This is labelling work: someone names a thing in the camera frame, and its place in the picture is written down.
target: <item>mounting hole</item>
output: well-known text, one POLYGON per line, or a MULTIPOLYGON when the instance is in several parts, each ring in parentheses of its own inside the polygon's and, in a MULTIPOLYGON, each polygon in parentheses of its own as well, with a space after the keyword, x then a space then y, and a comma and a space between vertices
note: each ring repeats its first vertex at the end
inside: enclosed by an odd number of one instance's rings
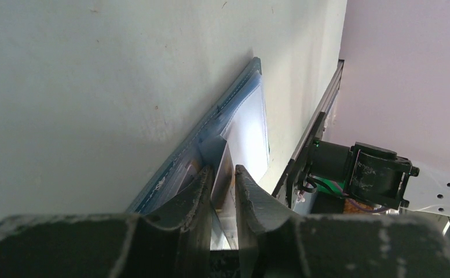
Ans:
POLYGON ((161 218, 156 214, 149 214, 146 216, 146 219, 148 219, 150 222, 158 222, 161 218))

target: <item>white wall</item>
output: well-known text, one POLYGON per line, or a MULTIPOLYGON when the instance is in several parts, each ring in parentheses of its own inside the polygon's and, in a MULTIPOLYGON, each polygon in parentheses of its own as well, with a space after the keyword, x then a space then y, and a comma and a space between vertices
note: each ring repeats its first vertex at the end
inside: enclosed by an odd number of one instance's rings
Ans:
POLYGON ((450 0, 350 0, 330 140, 450 173, 450 0))
POLYGON ((345 7, 0 0, 0 219, 123 211, 253 56, 271 191, 335 71, 345 7))

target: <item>blue plastic folder edge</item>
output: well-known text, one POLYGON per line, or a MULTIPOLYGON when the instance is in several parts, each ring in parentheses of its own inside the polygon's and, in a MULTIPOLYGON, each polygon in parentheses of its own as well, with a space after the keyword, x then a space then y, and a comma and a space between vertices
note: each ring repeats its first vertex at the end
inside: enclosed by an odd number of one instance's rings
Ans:
POLYGON ((205 125, 212 120, 217 113, 226 108, 230 100, 234 98, 252 77, 253 73, 257 71, 262 74, 261 59, 254 57, 212 109, 210 109, 203 119, 194 127, 194 129, 192 129, 182 144, 180 144, 179 147, 177 147, 177 149, 165 160, 162 166, 160 166, 158 171, 153 175, 126 210, 128 213, 141 213, 144 210, 145 204, 155 197, 158 191, 157 185, 159 181, 163 180, 175 166, 175 160, 198 139, 198 135, 205 125))

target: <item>wire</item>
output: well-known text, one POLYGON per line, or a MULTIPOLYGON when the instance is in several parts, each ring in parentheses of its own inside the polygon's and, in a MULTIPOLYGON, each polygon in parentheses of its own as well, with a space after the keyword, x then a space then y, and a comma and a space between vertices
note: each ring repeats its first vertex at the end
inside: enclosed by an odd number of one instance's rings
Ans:
POLYGON ((318 180, 318 179, 316 179, 316 178, 314 178, 314 177, 310 177, 310 176, 308 176, 307 178, 306 178, 306 182, 308 182, 309 184, 315 184, 315 185, 320 185, 320 186, 322 186, 323 188, 325 188, 325 189, 327 189, 332 195, 334 195, 334 196, 336 196, 336 197, 339 197, 339 198, 341 198, 341 199, 344 199, 345 197, 344 196, 339 196, 339 194, 337 194, 337 193, 335 193, 334 192, 334 190, 332 190, 332 188, 330 187, 330 186, 328 186, 328 184, 326 184, 325 182, 323 182, 323 181, 321 181, 321 180, 318 180))
MULTIPOLYGON (((342 192, 342 194, 344 196, 347 196, 346 193, 343 192, 344 189, 342 189, 342 187, 335 181, 331 181, 332 184, 334 184, 335 187, 337 187, 338 190, 340 190, 342 192)), ((349 201, 349 203, 351 203, 354 207, 356 207, 357 209, 364 211, 365 213, 384 213, 385 211, 389 210, 389 208, 387 207, 381 207, 381 208, 376 208, 374 210, 368 210, 366 208, 361 207, 358 203, 356 203, 356 201, 354 201, 351 198, 347 198, 347 200, 349 201)))
POLYGON ((307 192, 307 193, 315 193, 317 192, 317 185, 311 182, 308 182, 308 180, 306 180, 307 184, 305 186, 303 186, 302 190, 307 192))

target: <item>dust spot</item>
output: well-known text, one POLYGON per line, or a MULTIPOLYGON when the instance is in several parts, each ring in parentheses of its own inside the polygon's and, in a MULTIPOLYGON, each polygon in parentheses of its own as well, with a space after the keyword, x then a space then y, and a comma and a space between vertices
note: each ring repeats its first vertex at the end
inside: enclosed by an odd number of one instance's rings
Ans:
POLYGON ((397 277, 398 278, 405 278, 405 275, 407 274, 407 269, 405 268, 405 264, 407 262, 402 258, 397 258, 397 277))
POLYGON ((368 263, 370 264, 370 265, 374 265, 374 266, 379 266, 380 264, 377 262, 377 261, 375 261, 374 259, 369 259, 368 260, 368 263))
POLYGON ((380 245, 380 251, 382 252, 382 258, 388 258, 388 252, 390 251, 390 237, 387 232, 387 229, 382 228, 378 233, 378 237, 382 241, 382 245, 380 245))
POLYGON ((346 269, 353 271, 356 269, 356 265, 355 264, 346 264, 346 269))

